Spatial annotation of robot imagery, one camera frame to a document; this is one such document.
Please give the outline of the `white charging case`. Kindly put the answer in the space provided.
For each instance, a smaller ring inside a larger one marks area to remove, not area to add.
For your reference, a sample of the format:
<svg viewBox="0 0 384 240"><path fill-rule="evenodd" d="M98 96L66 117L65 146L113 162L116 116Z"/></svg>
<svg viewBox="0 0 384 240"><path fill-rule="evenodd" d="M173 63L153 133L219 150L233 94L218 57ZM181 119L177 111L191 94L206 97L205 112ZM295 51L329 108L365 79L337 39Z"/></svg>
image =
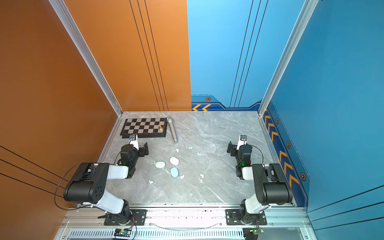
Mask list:
<svg viewBox="0 0 384 240"><path fill-rule="evenodd" d="M170 163L171 163L172 165L174 165L174 166L178 166L179 163L180 163L180 160L179 160L178 158L176 158L176 157L171 157L171 158L170 158Z"/></svg>

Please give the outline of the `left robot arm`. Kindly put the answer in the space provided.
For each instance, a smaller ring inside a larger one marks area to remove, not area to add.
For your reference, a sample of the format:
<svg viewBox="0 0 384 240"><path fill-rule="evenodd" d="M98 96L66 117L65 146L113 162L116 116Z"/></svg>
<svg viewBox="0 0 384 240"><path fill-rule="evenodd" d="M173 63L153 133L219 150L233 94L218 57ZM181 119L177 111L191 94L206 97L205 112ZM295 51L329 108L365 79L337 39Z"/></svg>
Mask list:
<svg viewBox="0 0 384 240"><path fill-rule="evenodd" d="M117 164L80 163L71 180L67 184L63 198L67 202L85 204L104 212L100 219L104 225L133 226L137 217L131 211L129 202L114 196L106 190L108 180L124 180L133 177L139 158L149 154L148 144L135 147L133 144L121 148L121 159Z"/></svg>

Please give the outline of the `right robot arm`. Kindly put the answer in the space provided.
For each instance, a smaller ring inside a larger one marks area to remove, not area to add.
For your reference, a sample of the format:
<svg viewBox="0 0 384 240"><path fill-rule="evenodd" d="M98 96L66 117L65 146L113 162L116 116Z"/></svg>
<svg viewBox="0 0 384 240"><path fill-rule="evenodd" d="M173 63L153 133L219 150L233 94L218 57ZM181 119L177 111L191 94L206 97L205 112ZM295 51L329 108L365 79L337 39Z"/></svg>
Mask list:
<svg viewBox="0 0 384 240"><path fill-rule="evenodd" d="M271 205L284 205L293 201L293 192L280 164L252 164L254 146L245 141L228 144L227 153L236 158L236 175L240 180L253 181L255 193L244 199L234 221L244 225L265 225L264 211Z"/></svg>

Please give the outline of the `green charging case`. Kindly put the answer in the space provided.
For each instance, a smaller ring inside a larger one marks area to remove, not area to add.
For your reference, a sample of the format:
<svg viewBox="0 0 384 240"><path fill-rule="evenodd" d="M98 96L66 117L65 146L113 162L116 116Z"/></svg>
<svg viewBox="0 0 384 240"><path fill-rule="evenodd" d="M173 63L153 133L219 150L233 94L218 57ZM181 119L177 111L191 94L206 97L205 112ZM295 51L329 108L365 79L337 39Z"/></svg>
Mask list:
<svg viewBox="0 0 384 240"><path fill-rule="evenodd" d="M155 163L155 167L158 169L163 169L166 166L166 163L163 161L158 161Z"/></svg>

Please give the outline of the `blue charging case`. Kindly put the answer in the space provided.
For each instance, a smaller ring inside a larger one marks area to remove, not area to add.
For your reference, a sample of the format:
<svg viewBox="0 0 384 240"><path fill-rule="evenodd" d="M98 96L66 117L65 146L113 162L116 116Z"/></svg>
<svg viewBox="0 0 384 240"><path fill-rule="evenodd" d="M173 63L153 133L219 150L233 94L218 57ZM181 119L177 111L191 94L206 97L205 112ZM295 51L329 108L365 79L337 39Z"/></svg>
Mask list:
<svg viewBox="0 0 384 240"><path fill-rule="evenodd" d="M179 171L176 167L171 168L170 173L173 178L177 178L179 176Z"/></svg>

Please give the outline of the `black white chessboard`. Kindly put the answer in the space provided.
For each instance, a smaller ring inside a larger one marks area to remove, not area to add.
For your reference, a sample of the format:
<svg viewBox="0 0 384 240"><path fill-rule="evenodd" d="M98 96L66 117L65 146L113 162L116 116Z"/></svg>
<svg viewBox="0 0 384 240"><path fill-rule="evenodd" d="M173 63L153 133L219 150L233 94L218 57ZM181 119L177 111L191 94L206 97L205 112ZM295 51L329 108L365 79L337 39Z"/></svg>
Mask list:
<svg viewBox="0 0 384 240"><path fill-rule="evenodd" d="M126 119L121 136L123 139L130 135L138 135L138 138L164 138L167 134L167 118L136 118ZM159 125L164 126L164 131L159 131Z"/></svg>

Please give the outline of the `silver microphone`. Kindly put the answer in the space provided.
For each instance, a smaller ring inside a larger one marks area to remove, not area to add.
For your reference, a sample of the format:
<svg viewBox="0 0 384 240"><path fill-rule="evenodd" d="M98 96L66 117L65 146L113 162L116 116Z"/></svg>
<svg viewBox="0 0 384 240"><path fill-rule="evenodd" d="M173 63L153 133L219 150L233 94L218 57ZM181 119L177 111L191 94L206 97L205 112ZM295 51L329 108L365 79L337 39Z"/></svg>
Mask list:
<svg viewBox="0 0 384 240"><path fill-rule="evenodd" d="M178 141L175 125L174 125L174 120L172 118L167 118L167 122L168 122L168 127L170 128L174 143L178 143L179 141Z"/></svg>

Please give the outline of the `left circuit board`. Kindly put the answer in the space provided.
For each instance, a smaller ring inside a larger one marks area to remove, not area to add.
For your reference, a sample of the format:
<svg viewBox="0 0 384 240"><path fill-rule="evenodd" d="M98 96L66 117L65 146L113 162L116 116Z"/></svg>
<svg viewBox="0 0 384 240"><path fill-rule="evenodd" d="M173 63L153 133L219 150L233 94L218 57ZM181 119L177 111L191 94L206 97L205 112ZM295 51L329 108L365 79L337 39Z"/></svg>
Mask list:
<svg viewBox="0 0 384 240"><path fill-rule="evenodd" d="M118 229L116 228L113 234L113 238L116 240L129 240L133 237L133 231L131 228Z"/></svg>

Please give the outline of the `circuit board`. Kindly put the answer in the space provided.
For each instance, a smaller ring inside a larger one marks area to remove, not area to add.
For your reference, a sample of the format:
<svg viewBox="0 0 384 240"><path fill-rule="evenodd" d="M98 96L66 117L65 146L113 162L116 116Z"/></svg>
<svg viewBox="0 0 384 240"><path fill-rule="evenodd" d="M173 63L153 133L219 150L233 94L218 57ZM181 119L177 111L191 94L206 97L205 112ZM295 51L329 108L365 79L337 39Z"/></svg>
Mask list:
<svg viewBox="0 0 384 240"><path fill-rule="evenodd" d="M245 240L257 240L264 232L262 228L243 228Z"/></svg>
<svg viewBox="0 0 384 240"><path fill-rule="evenodd" d="M113 234L113 238L116 240L129 240L133 237L133 231L131 228L118 229L116 228Z"/></svg>

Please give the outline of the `right circuit board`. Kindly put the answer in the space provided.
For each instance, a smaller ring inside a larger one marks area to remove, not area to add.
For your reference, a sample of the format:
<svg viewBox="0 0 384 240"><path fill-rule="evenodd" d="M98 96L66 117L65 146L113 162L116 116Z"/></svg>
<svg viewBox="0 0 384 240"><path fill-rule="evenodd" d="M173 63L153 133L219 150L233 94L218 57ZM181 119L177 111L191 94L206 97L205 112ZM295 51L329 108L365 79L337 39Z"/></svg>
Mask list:
<svg viewBox="0 0 384 240"><path fill-rule="evenodd" d="M264 232L262 228L243 228L245 240L257 240Z"/></svg>

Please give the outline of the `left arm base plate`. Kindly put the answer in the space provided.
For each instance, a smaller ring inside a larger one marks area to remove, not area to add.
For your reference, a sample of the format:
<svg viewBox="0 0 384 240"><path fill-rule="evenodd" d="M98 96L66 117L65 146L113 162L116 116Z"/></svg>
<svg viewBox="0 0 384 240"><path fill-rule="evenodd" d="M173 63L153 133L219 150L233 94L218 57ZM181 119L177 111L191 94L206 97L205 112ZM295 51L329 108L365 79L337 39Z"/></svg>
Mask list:
<svg viewBox="0 0 384 240"><path fill-rule="evenodd" d="M146 209L134 209L130 210L127 217L107 214L104 226L144 226L147 212Z"/></svg>

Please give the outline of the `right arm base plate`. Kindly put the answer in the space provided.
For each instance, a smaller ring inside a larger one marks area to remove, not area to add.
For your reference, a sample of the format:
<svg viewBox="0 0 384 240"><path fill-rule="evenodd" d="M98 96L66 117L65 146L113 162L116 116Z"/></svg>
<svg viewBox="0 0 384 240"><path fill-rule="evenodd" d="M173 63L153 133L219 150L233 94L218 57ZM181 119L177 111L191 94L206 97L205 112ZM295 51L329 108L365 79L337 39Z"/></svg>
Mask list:
<svg viewBox="0 0 384 240"><path fill-rule="evenodd" d="M228 226L266 226L267 218L264 213L262 214L241 214L239 209L226 209L226 224Z"/></svg>

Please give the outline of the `aluminium front rail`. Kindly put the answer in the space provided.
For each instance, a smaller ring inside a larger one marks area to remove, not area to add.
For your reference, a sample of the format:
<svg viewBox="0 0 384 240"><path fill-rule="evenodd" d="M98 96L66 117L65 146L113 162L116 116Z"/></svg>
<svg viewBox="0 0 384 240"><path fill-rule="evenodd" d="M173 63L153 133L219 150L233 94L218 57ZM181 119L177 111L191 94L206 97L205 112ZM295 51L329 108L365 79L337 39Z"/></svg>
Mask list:
<svg viewBox="0 0 384 240"><path fill-rule="evenodd" d="M228 210L238 211L238 204L132 204L132 212L146 210L144 227L165 229L228 228ZM102 211L84 208L67 212L60 228L106 228L99 216ZM265 210L267 228L311 228L312 224L304 208L290 204L272 206Z"/></svg>

